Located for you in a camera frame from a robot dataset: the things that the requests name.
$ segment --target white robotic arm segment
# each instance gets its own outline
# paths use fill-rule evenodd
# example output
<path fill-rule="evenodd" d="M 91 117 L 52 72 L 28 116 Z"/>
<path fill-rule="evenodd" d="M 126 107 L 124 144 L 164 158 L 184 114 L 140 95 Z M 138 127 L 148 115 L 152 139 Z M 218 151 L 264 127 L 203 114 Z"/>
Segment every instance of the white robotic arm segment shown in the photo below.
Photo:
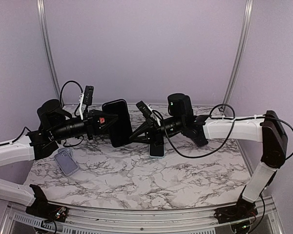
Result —
<path fill-rule="evenodd" d="M 14 143 L 0 146 L 0 166 L 34 160 L 34 148 L 29 145 L 30 142 L 31 140 L 28 136 L 22 136 Z"/>
<path fill-rule="evenodd" d="M 14 143 L 0 146 L 0 166 L 20 161 L 34 160 L 34 148 L 29 145 L 30 142 L 28 136 L 22 136 Z M 29 186 L 0 179 L 0 199 L 31 206 L 35 197 L 34 191 Z"/>
<path fill-rule="evenodd" d="M 0 199 L 31 206 L 35 201 L 35 194 L 28 185 L 19 185 L 0 179 Z"/>
<path fill-rule="evenodd" d="M 264 119 L 249 119 L 236 121 L 230 134 L 230 139 L 263 141 L 262 127 L 260 124 Z M 232 127 L 233 120 L 208 118 L 203 126 L 206 139 L 226 138 Z"/>
<path fill-rule="evenodd" d="M 276 171 L 276 168 L 269 167 L 264 162 L 260 162 L 246 185 L 242 198 L 250 203 L 254 203 Z"/>

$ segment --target robotic arm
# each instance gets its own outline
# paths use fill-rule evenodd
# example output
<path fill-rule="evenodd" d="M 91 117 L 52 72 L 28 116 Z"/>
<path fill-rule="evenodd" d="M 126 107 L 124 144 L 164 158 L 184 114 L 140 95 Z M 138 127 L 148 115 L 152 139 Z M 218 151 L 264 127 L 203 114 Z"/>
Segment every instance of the robotic arm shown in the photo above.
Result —
<path fill-rule="evenodd" d="M 158 124 L 149 106 L 141 101 L 137 103 L 137 107 L 146 121 L 133 133 L 131 140 L 150 144 L 150 152 L 152 147 L 164 147 L 163 137 L 171 137 L 177 133 L 192 139 L 198 147 L 208 144 L 208 139 L 227 138 L 233 122 L 230 139 L 262 142 L 261 161 L 237 203 L 216 209 L 214 217 L 219 223 L 225 223 L 258 214 L 255 208 L 256 200 L 286 161 L 288 137 L 281 123 L 276 120 L 278 116 L 274 111 L 267 111 L 265 115 L 235 119 L 212 118 L 210 115 L 194 116 L 189 96 L 173 94 L 168 97 L 168 113 L 172 117 L 162 119 Z"/>
<path fill-rule="evenodd" d="M 87 104 L 82 101 L 81 103 L 88 107 L 92 94 L 84 94 L 83 97 L 87 97 Z M 252 216 L 251 213 L 258 214 L 255 201 L 286 160 L 288 137 L 280 122 L 274 120 L 277 118 L 276 113 L 267 111 L 261 116 L 214 119 L 209 115 L 195 116 L 190 98 L 184 94 L 170 95 L 168 103 L 171 117 L 160 121 L 147 105 L 139 102 L 137 107 L 146 121 L 134 131 L 130 140 L 164 148 L 164 136 L 171 137 L 182 133 L 191 138 L 198 147 L 202 147 L 208 144 L 208 139 L 226 138 L 234 122 L 230 138 L 263 142 L 263 156 L 236 205 L 216 209 L 214 216 L 219 223 L 224 223 L 248 218 Z M 58 100 L 47 101 L 37 111 L 41 120 L 41 126 L 37 131 L 29 132 L 14 143 L 0 144 L 3 145 L 0 146 L 0 166 L 48 157 L 58 149 L 57 143 L 61 140 L 84 134 L 92 139 L 95 135 L 106 133 L 108 127 L 117 120 L 117 115 L 109 115 L 98 110 L 88 111 L 87 107 L 83 112 L 83 118 L 73 118 L 60 107 Z M 63 207 L 49 204 L 39 186 L 18 185 L 2 179 L 0 199 L 23 204 L 27 206 L 27 213 L 45 218 L 48 218 L 50 211 L 55 211 L 53 215 L 56 216 L 56 210 L 63 210 Z M 65 216 L 61 216 L 57 221 L 65 221 Z"/>
<path fill-rule="evenodd" d="M 41 121 L 37 131 L 29 132 L 17 141 L 0 143 L 0 166 L 49 157 L 64 139 L 78 138 L 84 134 L 87 134 L 88 139 L 93 139 L 93 136 L 106 134 L 118 116 L 99 110 L 88 111 L 88 106 L 92 104 L 92 94 L 93 87 L 86 86 L 80 104 L 86 105 L 86 108 L 82 115 L 77 117 L 72 117 L 69 112 L 63 110 L 57 99 L 45 102 L 37 110 Z M 3 179 L 0 179 L 0 199 L 25 205 L 27 213 L 44 218 L 60 216 L 66 211 L 65 207 L 49 204 L 39 186 L 19 185 Z M 64 220 L 65 215 L 57 219 Z"/>

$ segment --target gray smartphone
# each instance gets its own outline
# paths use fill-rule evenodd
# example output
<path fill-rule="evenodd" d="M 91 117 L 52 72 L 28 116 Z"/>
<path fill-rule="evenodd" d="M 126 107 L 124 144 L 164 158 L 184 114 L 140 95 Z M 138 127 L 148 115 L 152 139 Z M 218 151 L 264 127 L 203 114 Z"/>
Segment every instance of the gray smartphone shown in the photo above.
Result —
<path fill-rule="evenodd" d="M 63 171 L 64 175 L 70 176 L 76 171 L 78 171 L 78 165 L 73 160 L 73 158 L 68 154 L 67 151 L 61 151 L 54 156 L 60 169 Z"/>

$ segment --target black smartphone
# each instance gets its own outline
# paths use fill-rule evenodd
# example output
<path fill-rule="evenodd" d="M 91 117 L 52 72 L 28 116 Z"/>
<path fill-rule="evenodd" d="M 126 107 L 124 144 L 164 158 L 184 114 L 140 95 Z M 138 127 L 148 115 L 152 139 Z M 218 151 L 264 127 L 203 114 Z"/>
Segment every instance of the black smartphone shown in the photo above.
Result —
<path fill-rule="evenodd" d="M 131 143 L 129 137 L 132 135 L 132 128 L 127 102 L 124 99 L 110 101 L 102 105 L 102 110 L 108 114 L 118 115 L 118 120 L 108 129 L 112 146 L 120 147 Z"/>
<path fill-rule="evenodd" d="M 164 145 L 156 146 L 154 144 L 150 144 L 148 146 L 148 155 L 152 158 L 163 158 L 165 156 Z"/>

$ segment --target smartphone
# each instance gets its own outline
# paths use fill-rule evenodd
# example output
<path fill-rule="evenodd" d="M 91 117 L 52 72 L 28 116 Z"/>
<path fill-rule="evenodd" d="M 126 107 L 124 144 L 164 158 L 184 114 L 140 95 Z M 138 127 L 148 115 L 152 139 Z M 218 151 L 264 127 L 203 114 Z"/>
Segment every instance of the smartphone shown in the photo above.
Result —
<path fill-rule="evenodd" d="M 73 160 L 73 158 L 68 154 L 67 151 L 61 151 L 54 156 L 60 169 L 63 171 L 64 175 L 70 176 L 71 174 L 78 171 L 78 165 Z"/>
<path fill-rule="evenodd" d="M 112 146 L 116 148 L 130 144 L 129 137 L 132 135 L 132 128 L 127 102 L 124 99 L 110 101 L 102 105 L 102 110 L 108 114 L 118 115 L 118 120 L 108 129 Z"/>
<path fill-rule="evenodd" d="M 148 155 L 151 158 L 164 158 L 165 146 L 164 145 L 156 146 L 155 144 L 150 144 L 148 146 Z"/>

